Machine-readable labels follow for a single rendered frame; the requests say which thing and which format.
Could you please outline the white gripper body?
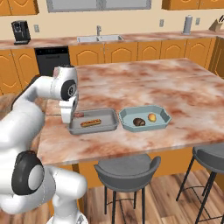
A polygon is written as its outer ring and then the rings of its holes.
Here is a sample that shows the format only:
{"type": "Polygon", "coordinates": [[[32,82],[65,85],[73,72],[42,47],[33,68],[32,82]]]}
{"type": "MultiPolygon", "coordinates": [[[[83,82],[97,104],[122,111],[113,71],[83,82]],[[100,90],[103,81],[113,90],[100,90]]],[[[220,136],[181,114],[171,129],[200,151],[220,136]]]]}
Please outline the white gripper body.
{"type": "Polygon", "coordinates": [[[63,123],[70,123],[74,116],[74,107],[71,108],[61,108],[61,119],[63,123]]]}

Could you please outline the hot dog in bun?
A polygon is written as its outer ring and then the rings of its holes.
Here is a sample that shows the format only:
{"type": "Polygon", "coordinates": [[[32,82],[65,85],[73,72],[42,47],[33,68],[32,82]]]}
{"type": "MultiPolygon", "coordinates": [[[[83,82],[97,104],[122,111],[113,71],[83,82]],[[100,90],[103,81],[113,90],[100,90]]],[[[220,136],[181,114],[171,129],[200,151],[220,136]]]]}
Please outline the hot dog in bun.
{"type": "Polygon", "coordinates": [[[94,119],[94,120],[82,122],[80,124],[80,126],[82,128],[86,128],[86,127],[95,126],[95,125],[98,125],[98,124],[101,124],[101,123],[102,123],[102,120],[101,119],[94,119]]]}

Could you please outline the grey rectangular tupperware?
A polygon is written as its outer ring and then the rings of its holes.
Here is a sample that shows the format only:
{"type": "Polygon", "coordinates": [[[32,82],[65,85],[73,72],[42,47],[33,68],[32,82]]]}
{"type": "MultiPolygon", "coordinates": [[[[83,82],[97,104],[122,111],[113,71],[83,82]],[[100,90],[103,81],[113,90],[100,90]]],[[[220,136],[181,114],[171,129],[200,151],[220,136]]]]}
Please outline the grey rectangular tupperware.
{"type": "Polygon", "coordinates": [[[116,112],[112,108],[83,110],[79,111],[79,113],[84,113],[84,117],[74,118],[72,122],[67,126],[69,132],[73,135],[116,130],[119,123],[116,112]],[[94,119],[101,119],[101,124],[86,128],[81,127],[81,123],[94,119]]]}

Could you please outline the blue-grey octagonal tupperware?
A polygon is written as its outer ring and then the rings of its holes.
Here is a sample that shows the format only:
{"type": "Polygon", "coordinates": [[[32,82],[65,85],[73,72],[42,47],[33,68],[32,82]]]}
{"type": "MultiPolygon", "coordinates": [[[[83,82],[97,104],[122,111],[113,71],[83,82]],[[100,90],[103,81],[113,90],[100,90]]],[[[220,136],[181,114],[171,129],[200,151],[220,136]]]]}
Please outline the blue-grey octagonal tupperware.
{"type": "Polygon", "coordinates": [[[146,105],[138,107],[124,108],[119,112],[119,119],[125,130],[131,132],[141,132],[148,130],[161,130],[165,129],[171,121],[172,117],[167,114],[163,107],[158,105],[146,105]],[[148,114],[153,113],[156,115],[157,120],[150,122],[148,114]],[[135,126],[133,120],[135,118],[142,118],[145,120],[144,126],[135,126]]]}

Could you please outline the black dishwasher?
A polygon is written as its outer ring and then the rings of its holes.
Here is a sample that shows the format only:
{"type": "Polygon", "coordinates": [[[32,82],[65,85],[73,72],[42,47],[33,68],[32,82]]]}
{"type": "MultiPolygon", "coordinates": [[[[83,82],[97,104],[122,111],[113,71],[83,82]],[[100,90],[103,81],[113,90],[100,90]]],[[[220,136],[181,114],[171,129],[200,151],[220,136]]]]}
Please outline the black dishwasher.
{"type": "Polygon", "coordinates": [[[39,73],[44,76],[53,76],[55,67],[63,67],[70,64],[67,46],[40,47],[35,49],[35,54],[39,73]]]}

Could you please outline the orange base cupboards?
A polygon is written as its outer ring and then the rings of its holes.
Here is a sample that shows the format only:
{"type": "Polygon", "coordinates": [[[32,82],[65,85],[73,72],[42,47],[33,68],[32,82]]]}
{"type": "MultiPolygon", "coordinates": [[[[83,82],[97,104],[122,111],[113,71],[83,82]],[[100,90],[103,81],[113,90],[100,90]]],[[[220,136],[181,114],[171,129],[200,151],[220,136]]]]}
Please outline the orange base cupboards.
{"type": "Polygon", "coordinates": [[[215,41],[213,55],[208,70],[224,80],[224,38],[215,41]]]}
{"type": "Polygon", "coordinates": [[[32,48],[0,50],[0,91],[18,94],[39,74],[32,48]]]}
{"type": "Polygon", "coordinates": [[[208,68],[216,38],[184,38],[157,41],[70,45],[72,65],[92,65],[141,60],[188,58],[208,68]]]}

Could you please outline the grey bar stool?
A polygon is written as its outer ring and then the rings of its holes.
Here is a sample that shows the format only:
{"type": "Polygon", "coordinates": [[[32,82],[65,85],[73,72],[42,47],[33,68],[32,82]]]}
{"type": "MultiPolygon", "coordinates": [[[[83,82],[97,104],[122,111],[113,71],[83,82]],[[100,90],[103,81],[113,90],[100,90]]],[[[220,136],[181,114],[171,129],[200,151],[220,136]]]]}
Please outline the grey bar stool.
{"type": "Polygon", "coordinates": [[[134,205],[137,203],[137,192],[142,191],[142,224],[145,224],[145,187],[160,166],[161,157],[153,159],[148,154],[139,154],[128,157],[118,157],[99,161],[94,166],[99,180],[104,185],[104,213],[107,213],[107,190],[113,191],[112,222],[116,217],[116,194],[134,193],[134,205]]]}
{"type": "Polygon", "coordinates": [[[180,186],[176,200],[179,200],[180,194],[185,190],[185,183],[192,169],[194,161],[197,161],[200,165],[202,165],[204,168],[207,168],[211,172],[209,179],[206,182],[206,185],[204,186],[204,190],[202,193],[203,201],[201,202],[199,213],[197,215],[196,221],[194,222],[194,224],[199,224],[200,222],[202,222],[200,216],[202,215],[203,211],[206,212],[208,216],[208,221],[214,219],[205,209],[205,204],[207,203],[207,198],[214,184],[216,175],[224,174],[224,143],[194,146],[192,148],[192,159],[190,161],[190,164],[188,165],[184,180],[180,186]]]}

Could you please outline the steel sink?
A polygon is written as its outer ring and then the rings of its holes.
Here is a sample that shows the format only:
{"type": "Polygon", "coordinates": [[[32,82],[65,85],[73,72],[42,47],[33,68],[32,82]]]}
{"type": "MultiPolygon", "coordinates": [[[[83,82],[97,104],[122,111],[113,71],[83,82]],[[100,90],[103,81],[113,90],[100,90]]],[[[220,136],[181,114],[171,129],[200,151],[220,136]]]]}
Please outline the steel sink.
{"type": "Polygon", "coordinates": [[[84,43],[84,42],[105,42],[105,41],[118,41],[123,40],[123,37],[120,35],[101,35],[101,36],[82,36],[77,37],[77,42],[84,43]]]}

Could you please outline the black coffee machine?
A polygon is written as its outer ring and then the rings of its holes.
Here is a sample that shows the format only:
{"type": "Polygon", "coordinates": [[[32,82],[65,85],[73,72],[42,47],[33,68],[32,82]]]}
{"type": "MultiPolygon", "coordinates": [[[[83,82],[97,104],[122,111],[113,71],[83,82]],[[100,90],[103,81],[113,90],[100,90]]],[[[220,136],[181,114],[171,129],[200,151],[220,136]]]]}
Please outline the black coffee machine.
{"type": "Polygon", "coordinates": [[[18,20],[11,23],[15,37],[15,45],[27,45],[31,40],[28,23],[25,20],[18,20]]]}

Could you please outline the grey framed window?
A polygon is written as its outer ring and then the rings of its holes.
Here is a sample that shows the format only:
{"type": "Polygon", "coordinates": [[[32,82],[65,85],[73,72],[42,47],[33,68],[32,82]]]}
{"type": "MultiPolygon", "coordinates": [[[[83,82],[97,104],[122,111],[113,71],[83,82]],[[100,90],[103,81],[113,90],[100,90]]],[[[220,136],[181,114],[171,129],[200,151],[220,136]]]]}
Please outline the grey framed window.
{"type": "Polygon", "coordinates": [[[46,0],[49,12],[149,10],[151,0],[46,0]]]}

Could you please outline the grey paper towel roll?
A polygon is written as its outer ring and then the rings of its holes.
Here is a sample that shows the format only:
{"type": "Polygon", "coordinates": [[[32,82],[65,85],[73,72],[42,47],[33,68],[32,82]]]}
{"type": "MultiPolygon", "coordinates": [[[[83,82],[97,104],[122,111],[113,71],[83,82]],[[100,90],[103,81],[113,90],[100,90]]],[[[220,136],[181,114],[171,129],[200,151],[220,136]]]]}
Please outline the grey paper towel roll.
{"type": "Polygon", "coordinates": [[[184,35],[191,34],[192,21],[193,21],[193,17],[191,15],[188,15],[185,17],[185,24],[184,24],[184,29],[183,29],[184,35]]]}

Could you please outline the wooden knife block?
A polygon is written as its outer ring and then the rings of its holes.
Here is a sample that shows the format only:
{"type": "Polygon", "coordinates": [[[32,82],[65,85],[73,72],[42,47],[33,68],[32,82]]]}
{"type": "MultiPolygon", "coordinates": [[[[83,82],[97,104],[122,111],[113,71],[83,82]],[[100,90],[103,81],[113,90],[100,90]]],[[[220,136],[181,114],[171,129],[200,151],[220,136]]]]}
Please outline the wooden knife block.
{"type": "Polygon", "coordinates": [[[216,19],[212,25],[209,27],[209,30],[212,32],[218,32],[221,29],[222,24],[224,23],[224,15],[216,19]]]}

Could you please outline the orange wall cupboards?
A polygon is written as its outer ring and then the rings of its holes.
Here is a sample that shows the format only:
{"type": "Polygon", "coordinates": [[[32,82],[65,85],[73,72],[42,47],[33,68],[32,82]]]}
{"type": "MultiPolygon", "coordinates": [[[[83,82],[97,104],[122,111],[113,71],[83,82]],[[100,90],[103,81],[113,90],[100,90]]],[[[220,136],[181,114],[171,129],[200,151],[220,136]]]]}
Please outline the orange wall cupboards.
{"type": "Polygon", "coordinates": [[[224,0],[163,0],[162,9],[168,11],[224,9],[224,0]]]}
{"type": "Polygon", "coordinates": [[[37,0],[0,0],[0,16],[39,14],[37,0]]]}

